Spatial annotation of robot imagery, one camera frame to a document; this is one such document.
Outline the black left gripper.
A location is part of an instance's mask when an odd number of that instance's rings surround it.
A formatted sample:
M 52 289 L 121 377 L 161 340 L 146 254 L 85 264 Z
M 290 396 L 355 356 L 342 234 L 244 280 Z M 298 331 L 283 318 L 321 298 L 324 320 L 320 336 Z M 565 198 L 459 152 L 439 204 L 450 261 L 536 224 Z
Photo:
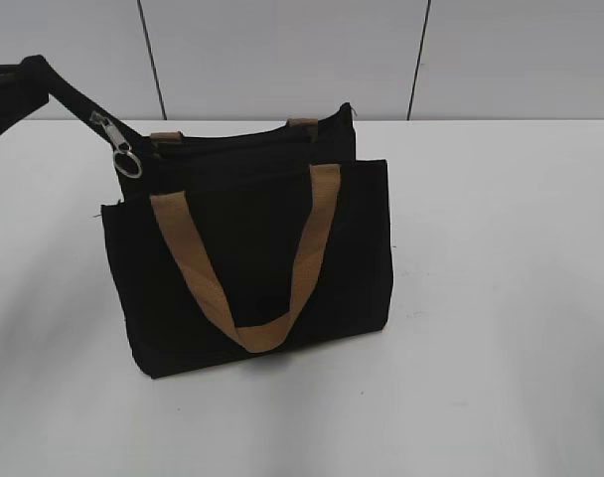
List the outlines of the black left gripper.
M 19 65 L 0 65 L 0 129 L 4 130 L 49 102 L 49 94 Z

